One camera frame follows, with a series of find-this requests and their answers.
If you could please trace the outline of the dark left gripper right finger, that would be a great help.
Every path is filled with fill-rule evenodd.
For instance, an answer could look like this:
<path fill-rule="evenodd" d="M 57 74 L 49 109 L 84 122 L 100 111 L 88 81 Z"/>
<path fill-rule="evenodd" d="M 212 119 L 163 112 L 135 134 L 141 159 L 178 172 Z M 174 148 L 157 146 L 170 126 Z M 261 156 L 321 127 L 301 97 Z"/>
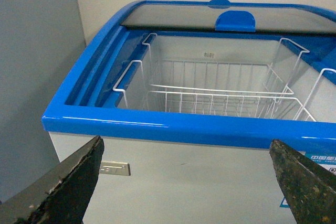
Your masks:
<path fill-rule="evenodd" d="M 278 139 L 269 154 L 296 223 L 335 223 L 335 175 Z"/>

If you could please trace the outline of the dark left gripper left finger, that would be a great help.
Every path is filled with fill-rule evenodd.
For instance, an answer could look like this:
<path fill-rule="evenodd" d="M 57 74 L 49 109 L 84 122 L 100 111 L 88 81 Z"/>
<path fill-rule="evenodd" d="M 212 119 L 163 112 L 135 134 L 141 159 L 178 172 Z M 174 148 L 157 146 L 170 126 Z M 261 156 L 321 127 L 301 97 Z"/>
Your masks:
<path fill-rule="evenodd" d="M 95 190 L 104 142 L 95 136 L 1 204 L 1 223 L 82 223 Z"/>

